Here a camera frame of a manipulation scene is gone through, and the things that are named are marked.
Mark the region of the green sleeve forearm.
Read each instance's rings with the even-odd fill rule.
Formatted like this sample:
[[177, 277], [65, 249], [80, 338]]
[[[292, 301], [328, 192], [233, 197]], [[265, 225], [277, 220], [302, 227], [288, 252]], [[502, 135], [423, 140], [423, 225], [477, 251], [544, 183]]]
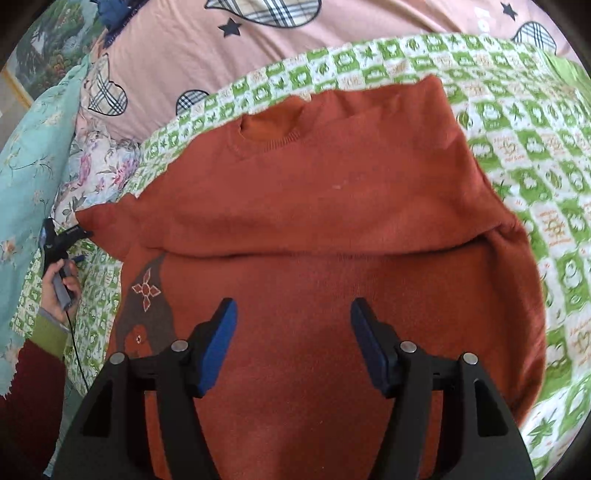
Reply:
[[30, 337], [34, 344], [58, 360], [62, 360], [69, 334], [70, 330], [67, 326], [44, 308], [38, 309], [33, 333]]

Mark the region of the person's left hand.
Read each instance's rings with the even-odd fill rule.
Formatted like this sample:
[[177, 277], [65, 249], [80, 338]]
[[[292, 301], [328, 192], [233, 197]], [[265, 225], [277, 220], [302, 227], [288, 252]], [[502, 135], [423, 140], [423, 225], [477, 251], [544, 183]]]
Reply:
[[[60, 297], [56, 294], [55, 283], [60, 281], [74, 298], [70, 300], [70, 307], [64, 309]], [[42, 296], [40, 306], [61, 324], [68, 326], [74, 322], [78, 303], [81, 296], [81, 285], [78, 269], [72, 260], [60, 259], [50, 264], [42, 278]]]

